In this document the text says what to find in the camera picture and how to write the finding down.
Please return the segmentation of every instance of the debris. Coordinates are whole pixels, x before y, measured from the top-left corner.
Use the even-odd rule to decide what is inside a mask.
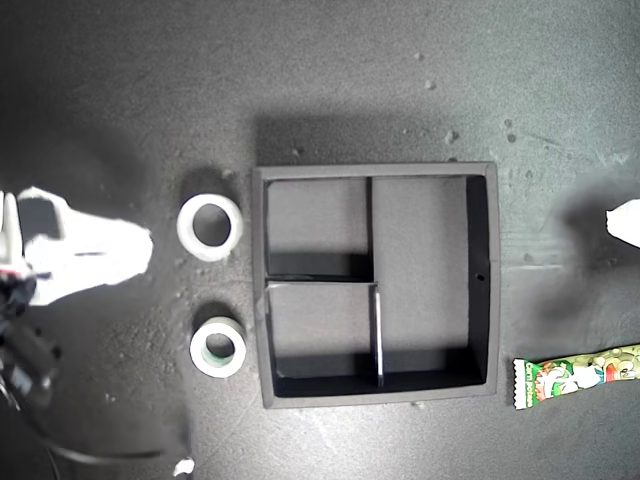
[[[175,468],[173,469],[173,476],[177,477],[178,475],[189,475],[193,473],[193,470],[196,467],[196,462],[191,457],[183,458],[180,460]]]
[[[460,134],[454,130],[449,130],[447,134],[444,136],[444,141],[447,145],[453,144],[457,139],[460,138]]]

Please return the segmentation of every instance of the white object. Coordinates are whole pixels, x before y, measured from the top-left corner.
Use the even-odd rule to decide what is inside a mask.
[[[148,230],[77,212],[64,198],[38,188],[18,195],[18,201],[28,198],[51,202],[60,231],[60,238],[37,235],[24,245],[25,260],[39,275],[30,305],[49,305],[81,290],[116,285],[147,270],[153,252]]]
[[[207,245],[196,236],[193,221],[198,211],[206,205],[221,208],[229,217],[229,236],[222,245]],[[240,237],[242,237],[242,214],[238,206],[227,197],[212,193],[196,195],[187,200],[180,209],[177,228],[180,243],[189,253],[204,262],[217,262],[228,257],[231,250],[238,245]]]
[[[630,200],[607,212],[607,230],[612,236],[640,247],[640,200]]]
[[[193,473],[194,468],[196,468],[196,462],[194,462],[193,458],[187,457],[180,460],[176,467],[173,469],[173,476],[177,477],[178,475],[189,475]]]
[[[22,257],[22,232],[18,204],[12,193],[0,191],[0,270],[26,275],[29,268]]]
[[[214,355],[207,348],[207,338],[211,335],[224,335],[233,344],[233,353],[228,357]],[[215,378],[227,378],[242,367],[247,356],[244,342],[244,329],[228,317],[214,317],[207,320],[191,339],[191,360],[198,370]]]

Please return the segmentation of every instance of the masking tape roll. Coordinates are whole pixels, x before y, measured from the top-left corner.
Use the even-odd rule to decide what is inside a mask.
[[[229,218],[229,236],[222,245],[207,245],[196,235],[193,221],[198,211],[206,205],[221,208]],[[238,245],[243,229],[242,214],[233,200],[222,195],[205,193],[191,197],[182,206],[178,213],[177,228],[180,243],[189,253],[204,262],[217,262],[228,257],[231,250]]]
[[[233,353],[228,357],[214,355],[207,348],[207,338],[211,335],[224,335],[233,344]],[[228,317],[214,317],[202,324],[191,338],[191,360],[198,370],[215,378],[227,378],[242,367],[247,356],[244,342],[244,329]]]

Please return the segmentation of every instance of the roll of tape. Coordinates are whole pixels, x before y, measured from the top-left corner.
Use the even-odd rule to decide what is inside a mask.
[[[228,357],[214,355],[207,348],[207,338],[211,335],[224,335],[233,344],[233,353]],[[198,370],[215,378],[227,378],[242,367],[247,356],[244,343],[244,329],[227,317],[214,317],[202,324],[191,338],[191,360]]]
[[[229,236],[222,245],[211,246],[203,243],[196,236],[193,221],[198,211],[206,206],[214,205],[222,209],[229,218]],[[193,256],[205,262],[217,262],[231,253],[242,237],[242,214],[238,206],[227,197],[206,193],[191,197],[178,214],[178,238],[182,246]]]

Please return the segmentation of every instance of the tape roll core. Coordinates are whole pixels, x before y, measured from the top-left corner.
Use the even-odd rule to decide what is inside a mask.
[[[207,338],[224,335],[233,344],[234,352],[228,357],[214,355],[207,348]],[[242,326],[228,317],[214,317],[196,330],[191,338],[191,360],[198,370],[214,378],[227,378],[242,367],[247,356]]]
[[[203,243],[194,230],[193,222],[198,211],[206,206],[220,208],[229,218],[229,236],[222,245],[212,246]],[[233,200],[222,195],[205,193],[191,197],[178,213],[178,238],[182,246],[193,256],[204,262],[217,262],[231,253],[242,237],[243,222],[240,209]]]

